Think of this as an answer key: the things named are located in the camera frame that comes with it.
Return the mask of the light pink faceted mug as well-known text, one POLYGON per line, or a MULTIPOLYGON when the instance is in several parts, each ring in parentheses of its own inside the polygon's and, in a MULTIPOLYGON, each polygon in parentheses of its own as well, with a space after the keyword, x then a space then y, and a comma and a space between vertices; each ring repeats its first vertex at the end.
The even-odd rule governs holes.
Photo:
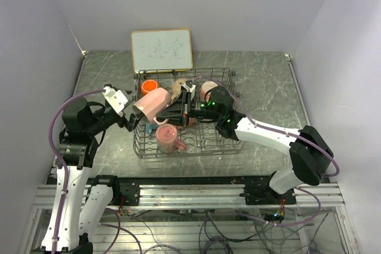
POLYGON ((164 121, 157 120, 157 114, 162 110, 169 107, 171 103, 171 94, 159 87, 147 93, 140 100, 133 104, 132 109, 135 114, 138 112, 143 113, 146 118, 146 121, 149 124, 153 122, 158 126, 166 124, 168 119, 164 121))

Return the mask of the light blue mug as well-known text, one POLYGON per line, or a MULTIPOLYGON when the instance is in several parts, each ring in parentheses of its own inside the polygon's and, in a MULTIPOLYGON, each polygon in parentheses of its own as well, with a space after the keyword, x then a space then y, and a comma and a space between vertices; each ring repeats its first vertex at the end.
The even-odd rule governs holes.
POLYGON ((151 134, 155 129, 157 128, 156 124, 152 123, 152 124, 147 124, 145 126, 145 132, 147 134, 151 134))

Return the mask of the beige brown mug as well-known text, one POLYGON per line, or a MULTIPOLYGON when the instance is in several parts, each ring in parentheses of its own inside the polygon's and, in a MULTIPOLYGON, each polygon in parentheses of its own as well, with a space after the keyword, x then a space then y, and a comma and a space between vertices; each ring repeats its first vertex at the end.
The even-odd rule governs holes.
POLYGON ((171 87, 171 94, 173 96, 180 96, 182 85, 186 83, 186 79, 181 78, 174 81, 171 87))

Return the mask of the pale pink mug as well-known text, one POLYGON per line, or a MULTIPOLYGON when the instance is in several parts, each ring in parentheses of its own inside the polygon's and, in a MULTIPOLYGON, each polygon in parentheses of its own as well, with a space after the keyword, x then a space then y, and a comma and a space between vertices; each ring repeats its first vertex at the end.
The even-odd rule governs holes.
POLYGON ((213 81, 206 81, 201 84, 199 88, 199 100, 201 102, 208 102, 211 90, 217 86, 218 84, 213 81))

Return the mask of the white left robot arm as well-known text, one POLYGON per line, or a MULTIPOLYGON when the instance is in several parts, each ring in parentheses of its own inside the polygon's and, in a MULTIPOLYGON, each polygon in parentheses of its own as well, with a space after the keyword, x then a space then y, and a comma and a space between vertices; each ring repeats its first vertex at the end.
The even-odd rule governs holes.
POLYGON ((85 187, 100 142, 116 124, 132 131, 138 118, 126 118, 124 110, 132 103, 129 90, 110 84, 94 91, 105 102, 89 102, 88 92, 67 99, 54 114, 48 140, 57 157, 57 188, 48 229, 39 247, 32 253, 92 253, 93 235, 108 205, 121 199, 116 175, 97 175, 84 199, 85 187))

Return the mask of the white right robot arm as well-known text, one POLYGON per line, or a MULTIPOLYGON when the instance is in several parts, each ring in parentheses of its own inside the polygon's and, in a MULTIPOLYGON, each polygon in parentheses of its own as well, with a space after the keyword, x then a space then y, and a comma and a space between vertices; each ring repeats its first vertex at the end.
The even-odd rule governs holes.
POLYGON ((207 101, 197 104, 190 89, 183 86, 180 97, 159 112, 158 118, 177 126, 185 125, 190 118, 210 121, 226 139, 258 143, 287 155, 290 166, 275 171, 262 190, 263 199, 270 204, 277 203, 284 193, 301 184, 321 183, 334 162, 334 155, 314 127, 285 128, 257 121, 235 110, 237 100, 223 86, 212 88, 209 95, 207 101))

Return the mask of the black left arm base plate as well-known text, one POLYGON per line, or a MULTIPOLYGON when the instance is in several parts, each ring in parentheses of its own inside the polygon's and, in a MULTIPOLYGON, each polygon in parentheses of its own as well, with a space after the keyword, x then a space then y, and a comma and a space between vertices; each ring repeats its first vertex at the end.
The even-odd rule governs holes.
POLYGON ((140 187, 137 182, 116 175, 97 175, 91 181, 91 190, 97 185, 106 185, 111 188, 111 202, 113 206, 138 206, 140 200, 140 187))

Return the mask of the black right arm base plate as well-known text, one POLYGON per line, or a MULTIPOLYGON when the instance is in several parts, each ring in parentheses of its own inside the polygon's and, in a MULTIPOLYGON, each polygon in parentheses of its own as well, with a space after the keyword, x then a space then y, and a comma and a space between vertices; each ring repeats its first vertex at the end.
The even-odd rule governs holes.
POLYGON ((264 184, 245 185, 239 196, 245 199, 246 205, 280 205, 281 202, 284 202, 285 205, 296 204, 293 189, 280 195, 264 184))

